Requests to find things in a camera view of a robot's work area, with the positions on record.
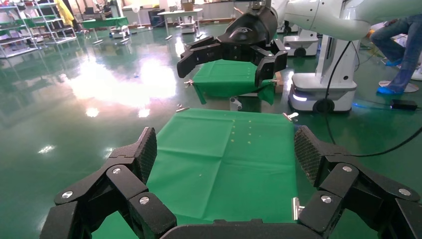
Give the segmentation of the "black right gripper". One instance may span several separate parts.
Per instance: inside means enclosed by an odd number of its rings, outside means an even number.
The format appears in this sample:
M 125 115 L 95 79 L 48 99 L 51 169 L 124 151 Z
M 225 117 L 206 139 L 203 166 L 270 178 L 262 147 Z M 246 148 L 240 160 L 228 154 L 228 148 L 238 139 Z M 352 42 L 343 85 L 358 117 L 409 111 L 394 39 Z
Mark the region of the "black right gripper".
M 281 39 L 273 39 L 277 28 L 278 18 L 274 11 L 266 6 L 251 8 L 233 21 L 224 34 L 186 45 L 177 63 L 178 76 L 184 78 L 197 65 L 223 59 L 229 44 L 254 45 L 250 47 L 251 63 L 257 67 L 254 84 L 259 87 L 264 80 L 273 79 L 287 66 L 288 52 L 284 43 Z

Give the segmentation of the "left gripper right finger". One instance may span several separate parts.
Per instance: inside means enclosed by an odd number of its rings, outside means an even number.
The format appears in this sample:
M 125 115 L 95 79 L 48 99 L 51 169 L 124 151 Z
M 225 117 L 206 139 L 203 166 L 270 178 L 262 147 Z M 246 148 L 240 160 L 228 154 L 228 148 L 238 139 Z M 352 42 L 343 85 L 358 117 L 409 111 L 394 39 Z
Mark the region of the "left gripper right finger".
M 294 135 L 296 160 L 316 192 L 305 206 L 293 200 L 294 219 L 328 238 L 345 210 L 381 239 L 422 236 L 420 195 L 363 166 L 345 148 L 319 140 L 307 126 Z

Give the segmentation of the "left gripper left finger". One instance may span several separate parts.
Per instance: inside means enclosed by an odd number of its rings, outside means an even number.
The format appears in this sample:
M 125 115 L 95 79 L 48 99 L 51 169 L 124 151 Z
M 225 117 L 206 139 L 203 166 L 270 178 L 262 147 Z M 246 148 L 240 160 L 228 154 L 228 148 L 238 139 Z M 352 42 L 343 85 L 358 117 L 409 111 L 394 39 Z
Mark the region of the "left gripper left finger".
M 113 150 L 100 169 L 59 192 L 40 233 L 42 239 L 90 239 L 118 212 L 140 239 L 158 239 L 177 225 L 175 215 L 147 187 L 157 156 L 155 129 Z

